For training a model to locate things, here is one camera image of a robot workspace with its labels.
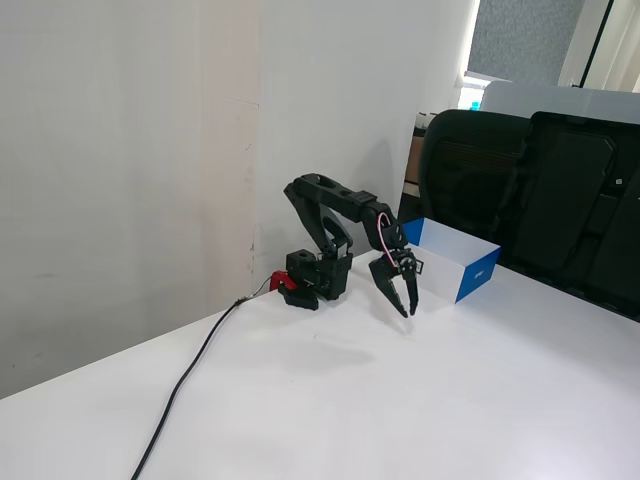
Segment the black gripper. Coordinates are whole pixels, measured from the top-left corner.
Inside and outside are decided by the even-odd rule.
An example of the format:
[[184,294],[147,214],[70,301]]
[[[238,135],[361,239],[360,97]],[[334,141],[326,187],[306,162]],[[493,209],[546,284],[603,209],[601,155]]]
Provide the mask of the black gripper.
[[417,276],[422,274],[424,262],[418,260],[409,248],[392,249],[369,263],[373,281],[378,290],[404,317],[408,313],[393,284],[393,279],[402,276],[409,295],[409,315],[416,313],[419,304]]

